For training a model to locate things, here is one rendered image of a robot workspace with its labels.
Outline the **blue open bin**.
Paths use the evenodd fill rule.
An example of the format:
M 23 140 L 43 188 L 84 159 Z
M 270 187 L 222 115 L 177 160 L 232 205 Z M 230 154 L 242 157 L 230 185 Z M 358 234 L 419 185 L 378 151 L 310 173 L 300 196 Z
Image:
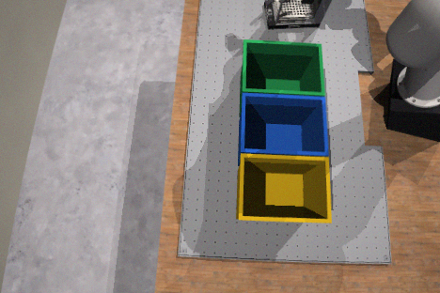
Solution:
M 241 153 L 328 157 L 325 97 L 243 93 Z

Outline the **yellow open-top bin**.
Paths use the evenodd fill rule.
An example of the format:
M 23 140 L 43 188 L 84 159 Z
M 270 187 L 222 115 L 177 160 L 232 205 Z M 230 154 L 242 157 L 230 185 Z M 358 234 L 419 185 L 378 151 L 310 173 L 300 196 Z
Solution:
M 331 224 L 329 157 L 241 153 L 236 219 Z

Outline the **green bin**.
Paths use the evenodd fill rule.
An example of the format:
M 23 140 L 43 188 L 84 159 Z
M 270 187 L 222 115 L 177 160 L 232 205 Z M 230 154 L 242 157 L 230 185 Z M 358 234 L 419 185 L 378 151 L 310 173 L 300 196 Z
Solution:
M 239 117 L 243 93 L 324 97 L 322 45 L 244 39 Z

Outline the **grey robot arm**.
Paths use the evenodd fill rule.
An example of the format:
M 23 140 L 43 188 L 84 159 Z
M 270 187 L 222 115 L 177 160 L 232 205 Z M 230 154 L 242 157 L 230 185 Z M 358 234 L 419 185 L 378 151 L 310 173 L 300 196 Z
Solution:
M 401 97 L 420 108 L 440 105 L 440 0 L 411 0 L 389 26 L 386 45 L 406 66 L 397 81 Z

